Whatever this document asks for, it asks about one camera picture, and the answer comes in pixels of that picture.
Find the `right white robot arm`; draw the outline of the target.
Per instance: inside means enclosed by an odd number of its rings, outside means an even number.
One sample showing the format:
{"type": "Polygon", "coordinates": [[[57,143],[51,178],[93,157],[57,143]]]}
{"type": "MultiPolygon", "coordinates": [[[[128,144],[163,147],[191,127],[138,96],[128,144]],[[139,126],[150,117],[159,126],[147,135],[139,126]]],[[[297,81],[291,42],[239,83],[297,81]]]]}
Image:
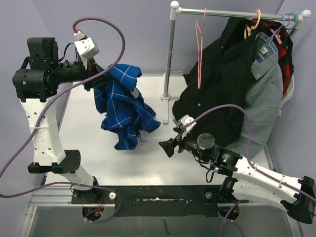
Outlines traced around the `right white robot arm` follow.
{"type": "Polygon", "coordinates": [[[187,151],[212,173],[226,178],[220,197],[226,202],[233,199],[261,202],[277,207],[292,219],[312,224],[316,210],[316,183],[313,178],[290,177],[266,169],[233,151],[216,145],[211,134],[203,133],[197,139],[181,134],[159,145],[168,157],[187,151]]]}

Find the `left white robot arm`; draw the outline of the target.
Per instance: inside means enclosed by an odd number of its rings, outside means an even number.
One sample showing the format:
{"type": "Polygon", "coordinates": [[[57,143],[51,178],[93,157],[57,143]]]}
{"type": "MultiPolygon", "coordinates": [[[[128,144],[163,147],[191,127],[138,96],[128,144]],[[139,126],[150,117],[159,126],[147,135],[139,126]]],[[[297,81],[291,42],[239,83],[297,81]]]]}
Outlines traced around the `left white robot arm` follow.
{"type": "Polygon", "coordinates": [[[81,166],[79,150],[64,150],[57,125],[53,97],[64,83],[83,81],[103,71],[94,59],[69,62],[58,57],[55,38],[27,40],[30,55],[13,76],[17,97],[27,115],[34,146],[30,173],[52,172],[65,177],[90,203],[99,200],[97,180],[81,166]]]}

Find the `blue plaid shirt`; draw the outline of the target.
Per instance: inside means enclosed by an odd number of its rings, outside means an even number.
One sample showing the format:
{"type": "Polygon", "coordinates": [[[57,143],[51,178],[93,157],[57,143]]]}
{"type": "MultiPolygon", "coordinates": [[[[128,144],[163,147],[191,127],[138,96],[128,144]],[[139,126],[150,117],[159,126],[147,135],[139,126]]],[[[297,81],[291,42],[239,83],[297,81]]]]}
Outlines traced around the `blue plaid shirt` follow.
{"type": "Polygon", "coordinates": [[[160,127],[161,122],[156,120],[156,112],[144,102],[136,87],[142,75],[139,67],[116,64],[108,75],[113,80],[93,90],[96,110],[106,114],[101,129],[118,136],[116,150],[134,150],[141,138],[140,132],[151,133],[160,127]]]}

